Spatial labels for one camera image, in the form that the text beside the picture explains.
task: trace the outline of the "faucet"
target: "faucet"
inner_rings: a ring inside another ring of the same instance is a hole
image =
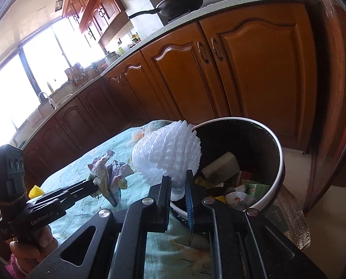
[[[43,96],[44,96],[44,94],[47,96],[50,105],[53,107],[53,110],[55,110],[55,103],[54,103],[54,101],[53,101],[53,100],[49,97],[49,95],[46,94],[44,91],[40,91],[39,94],[37,95],[37,97],[38,97],[40,103],[42,103],[42,99],[40,98],[40,95],[41,95],[41,94],[42,94]]]

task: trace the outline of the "frying pan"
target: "frying pan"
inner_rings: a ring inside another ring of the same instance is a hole
[[[132,14],[128,18],[132,19],[146,13],[160,13],[168,19],[173,19],[187,13],[188,11],[197,10],[201,7],[201,5],[203,5],[203,0],[163,0],[156,5],[155,9],[139,11]]]

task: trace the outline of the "pink sleeve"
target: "pink sleeve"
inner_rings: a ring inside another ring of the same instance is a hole
[[[7,265],[6,270],[12,276],[13,279],[25,279],[25,275],[18,269],[16,264],[16,258],[14,255],[11,255],[11,263]]]

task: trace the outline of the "metal screw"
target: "metal screw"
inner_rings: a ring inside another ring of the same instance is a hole
[[[255,208],[248,208],[247,209],[247,214],[249,216],[257,216],[258,215],[258,210],[256,210]]]
[[[102,209],[98,212],[98,216],[105,218],[108,217],[110,215],[110,211],[108,209]]]
[[[203,201],[207,205],[212,205],[216,200],[213,197],[205,197]]]
[[[142,199],[142,203],[144,205],[150,205],[150,204],[154,203],[154,200],[150,197],[146,197],[146,198]]]

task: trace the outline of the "sink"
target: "sink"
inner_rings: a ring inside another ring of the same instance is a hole
[[[58,104],[55,106],[55,110],[58,109],[65,101],[67,101],[70,97],[72,97],[72,94],[68,94],[65,97],[63,97]]]

